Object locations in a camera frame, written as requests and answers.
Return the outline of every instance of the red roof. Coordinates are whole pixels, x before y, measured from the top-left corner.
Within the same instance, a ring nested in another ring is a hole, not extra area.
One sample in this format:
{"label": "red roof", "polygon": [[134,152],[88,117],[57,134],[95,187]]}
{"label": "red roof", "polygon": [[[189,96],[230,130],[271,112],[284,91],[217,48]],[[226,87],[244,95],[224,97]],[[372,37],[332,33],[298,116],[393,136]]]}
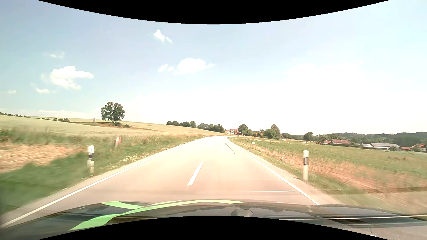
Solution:
{"label": "red roof", "polygon": [[332,139],[332,143],[350,144],[350,142],[348,140],[345,140],[345,139]]}

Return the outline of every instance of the white cloud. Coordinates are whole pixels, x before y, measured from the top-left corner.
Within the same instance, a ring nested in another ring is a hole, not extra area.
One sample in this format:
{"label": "white cloud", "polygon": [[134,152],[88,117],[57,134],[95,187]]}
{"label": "white cloud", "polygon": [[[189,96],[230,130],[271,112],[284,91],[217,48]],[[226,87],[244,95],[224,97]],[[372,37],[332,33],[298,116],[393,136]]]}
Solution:
{"label": "white cloud", "polygon": [[167,68],[167,64],[162,65],[161,67],[159,67],[158,72],[159,72],[159,73],[161,73],[161,72],[163,72],[166,68]]}
{"label": "white cloud", "polygon": [[39,89],[38,87],[35,88],[35,90],[40,93],[40,94],[48,94],[50,93],[49,89],[45,88],[45,89]]}
{"label": "white cloud", "polygon": [[196,73],[213,66],[215,66],[215,64],[210,63],[206,65],[205,61],[201,59],[186,58],[178,64],[178,70],[175,71],[174,74]]}
{"label": "white cloud", "polygon": [[168,37],[165,37],[160,30],[158,29],[154,34],[153,34],[156,38],[160,39],[162,42],[164,42],[164,40],[166,39],[168,42],[172,43],[172,40]]}
{"label": "white cloud", "polygon": [[60,53],[43,53],[44,56],[49,56],[49,57],[53,57],[56,59],[63,59],[65,57],[65,53],[64,52],[60,52]]}
{"label": "white cloud", "polygon": [[94,75],[90,72],[76,71],[75,66],[66,66],[60,69],[54,69],[50,73],[50,81],[58,86],[61,86],[65,89],[75,89],[79,90],[81,87],[77,85],[73,79],[74,78],[93,78]]}

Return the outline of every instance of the road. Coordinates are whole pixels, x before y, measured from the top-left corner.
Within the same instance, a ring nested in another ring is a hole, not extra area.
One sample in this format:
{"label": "road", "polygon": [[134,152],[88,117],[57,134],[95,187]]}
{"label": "road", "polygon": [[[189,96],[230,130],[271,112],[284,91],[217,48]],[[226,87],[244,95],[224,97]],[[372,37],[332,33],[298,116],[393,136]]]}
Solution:
{"label": "road", "polygon": [[338,203],[227,137],[218,136],[186,143],[94,176],[4,215],[2,224],[12,226],[106,201],[188,199],[253,199],[306,205]]}

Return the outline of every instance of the car hood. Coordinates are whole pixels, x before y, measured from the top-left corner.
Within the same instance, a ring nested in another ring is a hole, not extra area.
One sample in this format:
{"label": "car hood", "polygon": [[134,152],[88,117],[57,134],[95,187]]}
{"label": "car hood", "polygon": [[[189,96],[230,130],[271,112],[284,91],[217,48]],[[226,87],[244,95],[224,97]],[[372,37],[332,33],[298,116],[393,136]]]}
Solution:
{"label": "car hood", "polygon": [[80,229],[161,217],[262,217],[337,228],[425,225],[416,216],[349,205],[299,205],[241,199],[199,199],[148,202],[102,202],[51,214],[5,228],[8,239],[55,236]]}

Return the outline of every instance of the farm building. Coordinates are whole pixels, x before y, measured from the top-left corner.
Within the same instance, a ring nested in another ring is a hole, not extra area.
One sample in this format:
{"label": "farm building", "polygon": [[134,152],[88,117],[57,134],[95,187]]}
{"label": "farm building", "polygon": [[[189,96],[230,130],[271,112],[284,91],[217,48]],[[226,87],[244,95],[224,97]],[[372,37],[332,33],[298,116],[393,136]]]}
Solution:
{"label": "farm building", "polygon": [[322,140],[320,140],[320,145],[329,145],[330,144],[330,141],[328,141],[328,140],[325,140],[325,139],[322,139]]}
{"label": "farm building", "polygon": [[333,146],[350,146],[350,142],[346,139],[332,139],[330,145],[333,145]]}
{"label": "farm building", "polygon": [[399,149],[400,149],[400,150],[404,150],[404,151],[411,151],[411,150],[412,150],[412,147],[402,146],[402,147],[399,147]]}
{"label": "farm building", "polygon": [[388,150],[390,147],[395,146],[395,147],[400,147],[397,144],[394,143],[371,143],[371,145],[375,148],[375,149],[383,149],[383,150]]}
{"label": "farm building", "polygon": [[362,143],[360,146],[363,148],[374,148],[374,146],[372,146],[371,144],[365,144],[365,143]]}

